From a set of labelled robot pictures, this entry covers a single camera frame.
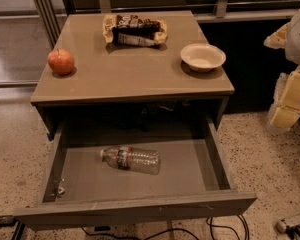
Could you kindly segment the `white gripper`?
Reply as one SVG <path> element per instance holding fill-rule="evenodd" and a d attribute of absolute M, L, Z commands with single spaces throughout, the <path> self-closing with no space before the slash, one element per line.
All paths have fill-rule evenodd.
<path fill-rule="evenodd" d="M 272 49 L 284 49 L 288 27 L 288 23 L 282 25 L 264 40 L 264 45 Z M 300 118 L 300 65 L 289 74 L 279 105 L 269 110 L 270 124 L 282 129 L 291 128 Z"/>

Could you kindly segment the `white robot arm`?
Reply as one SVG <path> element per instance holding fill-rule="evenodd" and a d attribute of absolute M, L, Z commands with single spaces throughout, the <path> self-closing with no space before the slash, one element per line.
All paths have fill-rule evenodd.
<path fill-rule="evenodd" d="M 269 109 L 268 122 L 277 129 L 289 130 L 300 118 L 300 9 L 292 19 L 264 40 L 272 49 L 284 49 L 287 60 L 297 68 L 281 73 Z"/>

